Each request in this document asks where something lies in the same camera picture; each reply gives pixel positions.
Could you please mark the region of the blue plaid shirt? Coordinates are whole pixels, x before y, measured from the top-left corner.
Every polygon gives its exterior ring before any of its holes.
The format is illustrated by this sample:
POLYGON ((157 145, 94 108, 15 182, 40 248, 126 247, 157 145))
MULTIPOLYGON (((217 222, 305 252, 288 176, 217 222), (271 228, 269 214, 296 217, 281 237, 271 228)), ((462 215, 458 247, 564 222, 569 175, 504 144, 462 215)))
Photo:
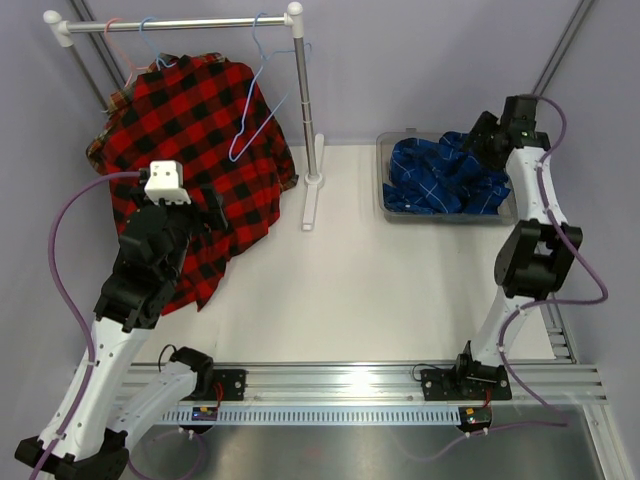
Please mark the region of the blue plaid shirt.
POLYGON ((496 216, 508 198, 508 176, 481 165, 461 147, 467 134, 449 131, 438 140, 395 142, 382 184, 384 207, 415 215, 496 216))

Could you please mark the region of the red black checked shirt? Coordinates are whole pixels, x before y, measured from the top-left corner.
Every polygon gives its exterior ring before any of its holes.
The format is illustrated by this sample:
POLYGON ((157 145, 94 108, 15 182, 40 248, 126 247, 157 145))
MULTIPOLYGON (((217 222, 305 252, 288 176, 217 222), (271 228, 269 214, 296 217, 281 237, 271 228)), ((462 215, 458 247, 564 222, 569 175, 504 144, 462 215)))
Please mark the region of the red black checked shirt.
POLYGON ((298 180, 284 133, 248 65, 220 53, 169 62, 170 68, 137 77, 133 102, 102 152, 107 174, 175 160, 194 203, 206 206, 203 185, 224 199, 228 230, 191 242, 165 314, 208 303, 231 259, 269 234, 282 194, 298 180))

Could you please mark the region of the blue hanger holding red shirt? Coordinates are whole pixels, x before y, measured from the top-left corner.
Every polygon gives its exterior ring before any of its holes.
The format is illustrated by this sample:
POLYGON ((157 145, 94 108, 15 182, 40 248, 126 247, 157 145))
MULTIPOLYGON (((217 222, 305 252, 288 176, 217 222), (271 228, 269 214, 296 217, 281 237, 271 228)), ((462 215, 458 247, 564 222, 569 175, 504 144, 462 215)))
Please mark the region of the blue hanger holding red shirt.
POLYGON ((156 18, 153 17, 153 16, 145 17, 139 24, 138 32, 139 32, 140 37, 144 41, 144 43, 148 46, 148 48, 154 54, 155 64, 156 64, 157 68, 159 70, 162 70, 162 69, 165 69, 165 68, 172 67, 173 64, 164 59, 163 54, 160 51, 160 49, 158 48, 158 46, 152 41, 152 39, 145 32, 145 25, 148 22, 155 21, 155 20, 156 20, 156 18))

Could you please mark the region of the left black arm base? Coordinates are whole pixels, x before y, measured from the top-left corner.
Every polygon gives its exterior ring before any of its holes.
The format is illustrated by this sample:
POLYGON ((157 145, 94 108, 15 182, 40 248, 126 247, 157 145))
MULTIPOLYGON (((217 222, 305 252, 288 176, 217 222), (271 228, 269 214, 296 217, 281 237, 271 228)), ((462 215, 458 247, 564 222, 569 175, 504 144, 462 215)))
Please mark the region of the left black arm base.
POLYGON ((244 369, 214 368, 199 374, 195 390, 185 397, 186 401, 222 401, 239 402, 244 400, 247 371, 244 369))

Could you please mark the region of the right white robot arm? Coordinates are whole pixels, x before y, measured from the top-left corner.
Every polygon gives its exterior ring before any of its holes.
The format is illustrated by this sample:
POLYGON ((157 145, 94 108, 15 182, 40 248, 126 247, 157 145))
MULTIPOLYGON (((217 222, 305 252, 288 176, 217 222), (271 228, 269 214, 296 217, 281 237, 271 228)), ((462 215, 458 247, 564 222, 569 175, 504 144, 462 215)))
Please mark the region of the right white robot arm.
POLYGON ((551 143, 536 129, 538 102, 532 95, 508 97, 502 115, 483 113, 465 143, 483 166, 509 177, 517 207, 494 265, 494 301, 451 371, 455 390, 467 398, 510 398, 505 359, 529 313, 564 283, 583 240, 557 203, 551 143))

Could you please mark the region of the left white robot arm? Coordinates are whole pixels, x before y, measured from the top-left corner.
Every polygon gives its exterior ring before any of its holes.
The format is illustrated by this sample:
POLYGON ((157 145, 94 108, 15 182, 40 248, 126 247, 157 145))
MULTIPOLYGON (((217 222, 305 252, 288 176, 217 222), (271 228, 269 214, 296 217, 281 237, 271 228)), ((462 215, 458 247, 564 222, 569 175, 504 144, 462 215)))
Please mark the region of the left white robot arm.
POLYGON ((146 187, 119 237, 112 274, 102 286, 89 343, 49 425, 18 444, 14 457, 57 479, 117 479, 130 453, 155 421, 182 399, 202 399, 216 386, 213 359, 182 347, 121 409, 117 391, 132 361, 171 301, 194 236, 226 230, 220 194, 201 192, 206 207, 182 188, 146 187))

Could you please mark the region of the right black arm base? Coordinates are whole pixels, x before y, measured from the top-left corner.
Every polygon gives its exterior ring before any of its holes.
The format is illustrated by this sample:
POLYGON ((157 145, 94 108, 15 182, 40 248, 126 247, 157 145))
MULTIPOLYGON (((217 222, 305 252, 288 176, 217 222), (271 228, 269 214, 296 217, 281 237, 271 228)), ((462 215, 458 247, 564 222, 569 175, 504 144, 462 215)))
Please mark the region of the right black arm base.
POLYGON ((506 370, 483 367, 460 373, 455 368, 422 369, 420 383, 426 401, 507 401, 513 398, 506 370))

